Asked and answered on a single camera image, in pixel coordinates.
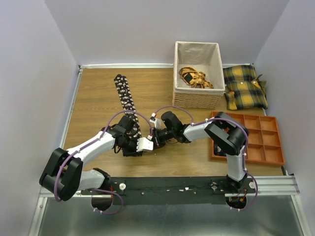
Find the black floral tie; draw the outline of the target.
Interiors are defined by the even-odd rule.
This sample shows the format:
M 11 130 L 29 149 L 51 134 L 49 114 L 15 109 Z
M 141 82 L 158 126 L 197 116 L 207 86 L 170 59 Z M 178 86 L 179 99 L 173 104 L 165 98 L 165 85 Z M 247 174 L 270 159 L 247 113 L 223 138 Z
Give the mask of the black floral tie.
M 118 92 L 118 96 L 120 98 L 120 102 L 121 102 L 123 110 L 125 111 L 128 110 L 128 112 L 125 113 L 126 116 L 131 118 L 135 122 L 130 133 L 132 137 L 134 138 L 141 138 L 142 134 L 141 134 L 138 116 L 137 114 L 131 112 L 131 111 L 135 112 L 136 108 L 135 108 L 134 101 L 131 95 L 127 77 L 124 75 L 118 74 L 114 78 L 114 84 Z

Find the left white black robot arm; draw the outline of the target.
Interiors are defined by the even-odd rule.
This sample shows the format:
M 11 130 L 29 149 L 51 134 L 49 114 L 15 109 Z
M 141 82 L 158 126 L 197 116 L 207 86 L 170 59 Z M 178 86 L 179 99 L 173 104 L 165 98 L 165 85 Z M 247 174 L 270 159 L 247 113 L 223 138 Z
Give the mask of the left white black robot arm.
M 69 148 L 55 149 L 41 176 L 39 184 L 54 194 L 60 201 L 69 200 L 77 191 L 93 189 L 104 194 L 109 189 L 107 174 L 99 169 L 83 171 L 83 167 L 99 155 L 114 149 L 123 150 L 131 155 L 138 155 L 139 134 L 137 123 L 124 115 L 117 124 L 103 127 L 94 137 L 84 143 Z

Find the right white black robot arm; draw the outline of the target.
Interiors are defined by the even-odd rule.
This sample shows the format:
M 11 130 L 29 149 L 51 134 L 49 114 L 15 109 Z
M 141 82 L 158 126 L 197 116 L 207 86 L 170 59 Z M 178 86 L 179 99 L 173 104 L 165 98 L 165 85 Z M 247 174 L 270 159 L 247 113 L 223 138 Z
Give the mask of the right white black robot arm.
M 210 138 L 227 158 L 226 189 L 233 193 L 243 189 L 248 176 L 245 166 L 249 142 L 247 128 L 224 112 L 219 112 L 200 123 L 183 124 L 174 113 L 168 111 L 161 116 L 161 121 L 165 125 L 164 129 L 158 125 L 153 128 L 151 141 L 154 149 L 163 147 L 170 139 L 188 144 L 195 140 Z

